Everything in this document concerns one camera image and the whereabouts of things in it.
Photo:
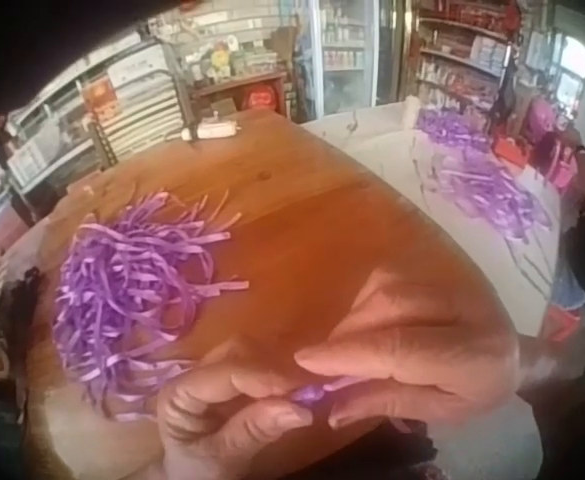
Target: wooden desk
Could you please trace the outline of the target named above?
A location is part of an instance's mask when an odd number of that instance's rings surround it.
[[[277,112],[284,117],[287,116],[287,108],[285,106],[285,89],[283,88],[283,79],[287,76],[286,72],[278,71],[271,73],[263,73],[261,75],[249,75],[245,77],[237,77],[228,82],[217,83],[209,87],[195,90],[192,96],[197,99],[210,98],[211,101],[216,101],[224,95],[231,96],[234,99],[238,108],[241,108],[243,103],[244,87],[256,85],[258,83],[265,83],[274,88],[277,97]]]
[[[379,265],[417,281],[491,295],[439,228],[366,168],[272,112],[242,112],[237,120],[238,136],[147,150],[105,172],[92,185],[95,195],[75,193],[53,213],[41,252],[48,284],[28,354],[27,440],[36,478],[116,480],[160,452],[155,424],[112,423],[81,401],[61,370],[50,330],[57,270],[77,225],[92,210],[107,221],[133,192],[140,197],[165,189],[184,202],[209,194],[213,208],[229,189],[218,221],[244,215],[231,229],[232,240],[213,253],[219,278],[236,274],[251,287],[205,304],[194,331],[175,345],[190,357],[241,334],[276,344],[291,359],[295,349],[326,338]],[[374,425],[334,433],[319,421],[265,451],[255,462],[257,473],[278,476],[309,465]]]

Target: person's left hand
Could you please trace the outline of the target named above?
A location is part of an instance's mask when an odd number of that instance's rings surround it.
[[[133,478],[239,480],[262,448],[312,423],[309,410],[281,398],[298,380],[243,357],[223,345],[161,390],[163,463]],[[229,419],[217,408],[241,398],[247,406]]]

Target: white tablecloth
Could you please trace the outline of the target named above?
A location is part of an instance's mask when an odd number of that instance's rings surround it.
[[[412,159],[425,178],[432,156],[447,149],[430,142],[422,132],[401,130],[402,113],[400,103],[358,110],[358,127],[353,132],[348,129],[355,123],[351,113],[325,117],[304,128],[365,165],[440,225],[491,282],[517,331],[538,335],[558,252],[560,199],[556,189],[532,169],[518,175],[519,183],[550,214],[552,228],[537,227],[528,245],[513,245],[517,267],[503,238],[485,221],[468,218],[435,193],[422,194]]]

